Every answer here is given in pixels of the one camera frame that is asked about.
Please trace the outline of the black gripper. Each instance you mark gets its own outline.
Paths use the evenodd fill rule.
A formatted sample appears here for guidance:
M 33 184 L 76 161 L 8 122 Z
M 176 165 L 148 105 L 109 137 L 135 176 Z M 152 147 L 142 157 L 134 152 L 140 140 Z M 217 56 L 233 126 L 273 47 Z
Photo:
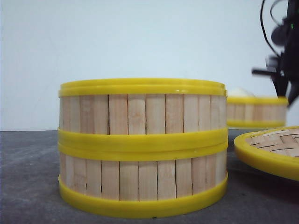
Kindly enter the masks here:
M 275 54 L 274 57 L 269 58 L 272 62 L 269 66 L 275 70 L 252 69 L 251 73 L 253 75 L 273 76 L 272 82 L 278 97 L 286 96 L 287 79 L 289 79 L 291 90 L 288 95 L 288 106 L 291 106 L 299 96 L 299 2 L 297 0 L 288 1 L 287 16 L 272 31 L 271 41 L 284 48 L 280 54 L 267 38 L 263 23 L 264 4 L 265 1 L 263 0 L 260 8 L 260 24 L 263 37 Z

